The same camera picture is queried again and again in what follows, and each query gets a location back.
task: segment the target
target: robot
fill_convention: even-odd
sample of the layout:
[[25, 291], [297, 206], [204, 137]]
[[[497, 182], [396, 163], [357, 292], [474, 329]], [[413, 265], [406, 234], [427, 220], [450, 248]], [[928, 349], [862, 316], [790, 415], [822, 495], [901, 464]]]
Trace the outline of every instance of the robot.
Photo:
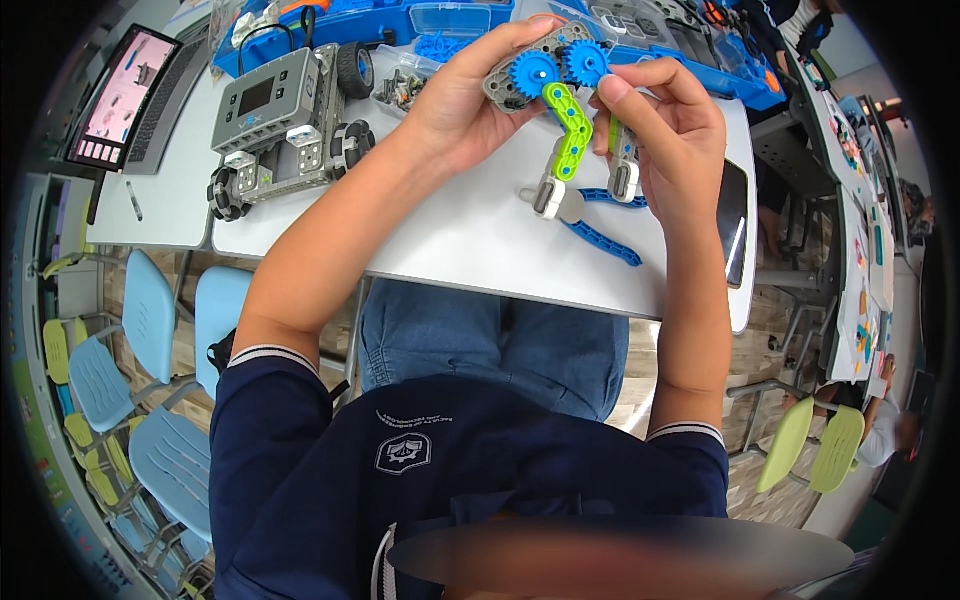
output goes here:
[[364, 44], [330, 43], [315, 50], [301, 48], [287, 57], [277, 61], [298, 60], [301, 67], [306, 61], [306, 72], [317, 74], [316, 88], [307, 94], [313, 99], [312, 110], [305, 123], [301, 119], [268, 124], [254, 132], [257, 135], [237, 136], [227, 143], [215, 138], [213, 150], [224, 155], [224, 166], [211, 175], [206, 198], [219, 220], [236, 221], [255, 204], [329, 185], [376, 144], [366, 121], [343, 122], [346, 100], [367, 98], [373, 90], [373, 62]]
[[613, 200], [629, 208], [646, 206], [642, 198], [635, 198], [640, 167], [634, 133], [615, 117], [611, 118], [612, 159], [607, 190], [567, 189], [593, 136], [593, 125], [574, 99], [571, 88], [595, 88], [600, 79], [611, 72], [609, 46], [609, 43], [597, 42], [583, 23], [570, 21], [513, 58], [500, 62], [484, 80], [483, 88], [497, 108], [507, 113], [543, 100], [564, 129], [564, 137], [554, 146], [537, 189], [522, 190], [521, 199], [533, 205], [538, 217], [547, 220], [559, 217], [590, 244], [638, 266], [640, 260], [635, 252], [582, 221], [584, 202]]

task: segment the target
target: black cable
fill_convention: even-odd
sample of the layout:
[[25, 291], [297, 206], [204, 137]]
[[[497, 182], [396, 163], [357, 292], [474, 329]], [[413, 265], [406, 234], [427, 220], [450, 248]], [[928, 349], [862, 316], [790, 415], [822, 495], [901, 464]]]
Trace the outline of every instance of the black cable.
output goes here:
[[303, 48], [313, 50], [313, 27], [317, 24], [317, 8], [312, 5], [303, 7], [300, 11], [300, 28], [306, 37], [303, 39]]
[[239, 75], [237, 75], [237, 77], [240, 77], [243, 75], [243, 45], [247, 43], [247, 40], [250, 39], [253, 34], [257, 32], [262, 32], [268, 29], [282, 29], [283, 31], [285, 31], [287, 33], [287, 37], [290, 38], [290, 52], [294, 52], [295, 50], [297, 50], [296, 48], [294, 48], [294, 33], [290, 31], [290, 28], [287, 27], [286, 25], [280, 25], [279, 23], [271, 23], [270, 25], [257, 27], [256, 29], [254, 29], [253, 31], [251, 31], [250, 33], [244, 36], [243, 41], [240, 42], [240, 47], [237, 49], [237, 71], [239, 72]]

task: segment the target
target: gear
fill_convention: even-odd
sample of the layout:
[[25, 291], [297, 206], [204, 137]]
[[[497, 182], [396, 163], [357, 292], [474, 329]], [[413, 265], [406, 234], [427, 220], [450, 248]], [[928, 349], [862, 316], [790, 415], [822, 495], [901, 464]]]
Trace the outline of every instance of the gear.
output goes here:
[[532, 50], [514, 59], [510, 78], [516, 91], [527, 98], [539, 98], [545, 85], [560, 81], [560, 66], [545, 52]]
[[564, 50], [564, 69], [568, 83], [596, 87], [610, 73], [610, 61], [600, 44], [578, 39]]

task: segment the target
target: blue storage box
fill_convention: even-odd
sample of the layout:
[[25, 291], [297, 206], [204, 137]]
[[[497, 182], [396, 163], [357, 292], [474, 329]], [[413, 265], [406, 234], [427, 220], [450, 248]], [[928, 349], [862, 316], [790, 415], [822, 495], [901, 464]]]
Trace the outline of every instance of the blue storage box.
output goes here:
[[[453, 7], [458, 5], [483, 10], [476, 13], [460, 13], [453, 10]], [[486, 26], [488, 31], [492, 27], [509, 21], [513, 11], [514, 0], [488, 0], [482, 3], [474, 3], [470, 0], [445, 4], [424, 0], [333, 0], [327, 13], [324, 13], [322, 7], [317, 6], [317, 24], [314, 27], [313, 43], [314, 46], [330, 42], [373, 43], [382, 41], [385, 33], [392, 31], [396, 37], [396, 45], [405, 46], [418, 35], [426, 33], [415, 27], [412, 20], [414, 15], [419, 20], [420, 27], [429, 30], [439, 28], [437, 31], [442, 31], [444, 24], [472, 31], [476, 29], [478, 20], [487, 20], [489, 16]], [[282, 14], [279, 23], [290, 28], [294, 35], [294, 47], [300, 48], [305, 38], [304, 31], [300, 27], [300, 9]], [[220, 50], [213, 59], [213, 64], [236, 78], [239, 76], [239, 70], [237, 51], [233, 49], [231, 42], [232, 37], [233, 26], [224, 37]], [[281, 30], [253, 37], [243, 47], [244, 71], [253, 71], [256, 67], [289, 52], [289, 38]]]
[[[594, 19], [586, 16], [588, 7], [583, 0], [550, 0], [548, 4], [564, 17], [585, 20], [590, 33], [598, 39], [610, 39], [611, 36], [616, 36], [615, 33], [606, 27], [601, 27]], [[641, 60], [671, 57], [689, 69], [708, 91], [740, 100], [747, 108], [766, 110], [786, 101], [786, 94], [783, 93], [782, 86], [766, 58], [761, 56], [760, 65], [757, 65], [747, 54], [743, 40], [736, 36], [716, 37], [714, 43], [721, 59], [727, 64], [735, 65], [732, 69], [733, 73], [690, 60], [680, 50], [658, 45], [638, 48], [617, 43], [611, 51], [610, 60], [613, 64], [633, 64]]]

